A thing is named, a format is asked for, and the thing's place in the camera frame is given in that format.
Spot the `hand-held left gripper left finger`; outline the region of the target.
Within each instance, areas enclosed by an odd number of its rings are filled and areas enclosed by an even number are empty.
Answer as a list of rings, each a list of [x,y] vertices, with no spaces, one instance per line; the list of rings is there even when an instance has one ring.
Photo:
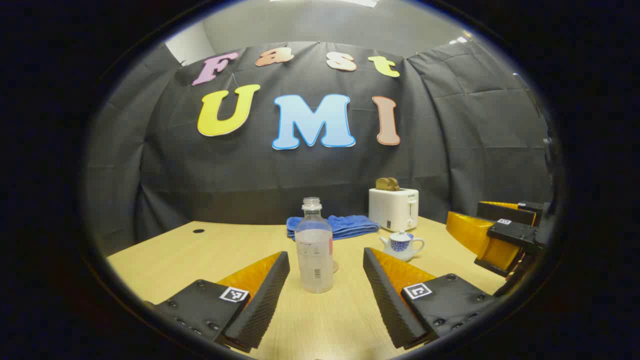
[[[183,333],[249,353],[269,328],[289,273],[288,253],[277,251],[222,280],[197,279],[166,300],[145,305]]]

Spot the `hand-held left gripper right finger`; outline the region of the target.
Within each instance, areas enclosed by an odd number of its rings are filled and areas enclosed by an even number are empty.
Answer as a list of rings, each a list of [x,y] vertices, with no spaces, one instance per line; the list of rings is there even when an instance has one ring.
[[[433,276],[366,247],[363,269],[393,346],[409,350],[474,321],[496,297],[455,273]]]

